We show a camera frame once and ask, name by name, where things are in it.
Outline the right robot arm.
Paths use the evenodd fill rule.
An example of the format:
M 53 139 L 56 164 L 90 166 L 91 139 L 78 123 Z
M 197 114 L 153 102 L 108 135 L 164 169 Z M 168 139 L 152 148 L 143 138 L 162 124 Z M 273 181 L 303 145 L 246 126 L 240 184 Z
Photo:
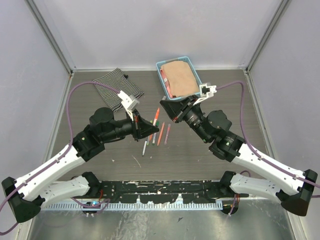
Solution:
M 254 148 L 243 137 L 230 131 L 232 122 L 222 110 L 204 114 L 196 96 L 161 100 L 160 105 L 176 124 L 185 122 L 209 144 L 209 151 L 221 160 L 251 170 L 262 178 L 245 177 L 226 171 L 220 179 L 220 192 L 225 197 L 248 194 L 279 203 L 288 212 L 305 217 L 316 186 L 318 174 L 287 166 Z

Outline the orange highlighter pen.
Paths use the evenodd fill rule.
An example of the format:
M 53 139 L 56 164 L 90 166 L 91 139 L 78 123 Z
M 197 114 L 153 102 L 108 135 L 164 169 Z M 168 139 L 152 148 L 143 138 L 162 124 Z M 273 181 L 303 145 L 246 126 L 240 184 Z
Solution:
M 155 114 L 155 117 L 154 117 L 154 120 L 153 120 L 153 126 L 156 126 L 157 120 L 159 118 L 159 113 L 160 113 L 160 108 L 158 107 L 156 114 Z

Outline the salmon orange pen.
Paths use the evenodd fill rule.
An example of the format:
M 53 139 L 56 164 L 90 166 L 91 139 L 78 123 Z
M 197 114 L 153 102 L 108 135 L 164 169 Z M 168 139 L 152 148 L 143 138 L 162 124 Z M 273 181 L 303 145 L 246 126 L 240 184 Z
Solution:
M 162 139 L 162 136 L 163 136 L 164 128 L 165 128 L 165 122 L 163 122 L 162 125 L 161 125 L 161 129 L 160 129 L 158 140 L 157 140 L 157 146 L 159 146 L 160 143 L 161 143 L 161 139 Z

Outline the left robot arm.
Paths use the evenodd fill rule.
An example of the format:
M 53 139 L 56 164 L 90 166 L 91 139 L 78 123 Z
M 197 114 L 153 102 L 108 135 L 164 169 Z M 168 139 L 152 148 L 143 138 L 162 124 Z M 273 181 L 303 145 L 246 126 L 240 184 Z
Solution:
M 158 131 L 159 128 L 142 118 L 137 110 L 133 111 L 133 116 L 127 115 L 125 119 L 115 120 L 110 108 L 97 109 L 84 130 L 49 161 L 22 177 L 7 177 L 2 181 L 2 188 L 16 221 L 24 223 L 44 207 L 67 198 L 97 197 L 101 183 L 92 172 L 84 172 L 69 181 L 55 181 L 103 152 L 107 143 L 123 140 L 128 135 L 138 141 Z

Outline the purple highlighter pen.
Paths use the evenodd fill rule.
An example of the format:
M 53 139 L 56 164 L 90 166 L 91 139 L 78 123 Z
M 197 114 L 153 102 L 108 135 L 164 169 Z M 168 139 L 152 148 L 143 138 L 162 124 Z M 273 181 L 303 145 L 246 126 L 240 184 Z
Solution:
M 170 129 L 167 128 L 165 139 L 164 139 L 164 144 L 166 145 L 168 143 L 168 137 L 169 137 Z

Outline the white marker green end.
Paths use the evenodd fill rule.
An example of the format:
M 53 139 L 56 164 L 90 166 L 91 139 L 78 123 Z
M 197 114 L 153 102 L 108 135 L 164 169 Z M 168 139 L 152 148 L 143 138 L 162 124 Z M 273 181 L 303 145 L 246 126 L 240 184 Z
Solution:
M 157 133 L 154 133 L 153 137 L 152 137 L 152 145 L 153 146 L 156 144 L 156 137 L 157 137 Z

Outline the white pen blue end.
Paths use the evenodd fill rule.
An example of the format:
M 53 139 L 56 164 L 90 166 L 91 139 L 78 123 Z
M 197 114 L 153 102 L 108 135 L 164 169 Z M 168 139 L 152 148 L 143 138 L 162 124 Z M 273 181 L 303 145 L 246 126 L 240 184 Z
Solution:
M 145 140 L 145 141 L 144 141 L 144 145 L 143 145 L 143 149 L 142 149 L 142 156 L 144 156 L 144 155 L 145 155 L 146 147 L 147 147 L 147 143 L 148 143 L 148 141 L 147 141 L 147 140 Z

